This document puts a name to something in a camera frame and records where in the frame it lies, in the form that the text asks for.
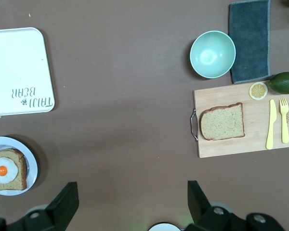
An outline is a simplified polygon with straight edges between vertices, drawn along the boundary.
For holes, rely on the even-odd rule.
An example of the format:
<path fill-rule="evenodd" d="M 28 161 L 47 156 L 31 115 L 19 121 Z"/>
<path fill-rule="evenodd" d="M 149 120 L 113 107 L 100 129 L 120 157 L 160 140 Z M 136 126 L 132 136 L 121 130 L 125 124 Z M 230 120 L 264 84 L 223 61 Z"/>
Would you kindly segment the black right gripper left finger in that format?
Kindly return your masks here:
<path fill-rule="evenodd" d="M 35 209 L 11 224 L 0 218 L 0 231 L 64 231 L 78 207 L 78 185 L 69 182 L 45 209 Z"/>

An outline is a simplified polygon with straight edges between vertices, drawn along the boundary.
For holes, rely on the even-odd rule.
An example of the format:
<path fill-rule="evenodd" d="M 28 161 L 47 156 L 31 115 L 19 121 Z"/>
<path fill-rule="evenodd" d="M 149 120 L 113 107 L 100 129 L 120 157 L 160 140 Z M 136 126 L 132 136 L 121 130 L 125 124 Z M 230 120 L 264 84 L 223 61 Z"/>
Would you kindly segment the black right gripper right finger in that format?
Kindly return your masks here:
<path fill-rule="evenodd" d="M 193 219 L 187 231 L 283 231 L 272 216 L 250 213 L 239 218 L 222 206 L 212 206 L 196 180 L 187 183 L 188 208 Z"/>

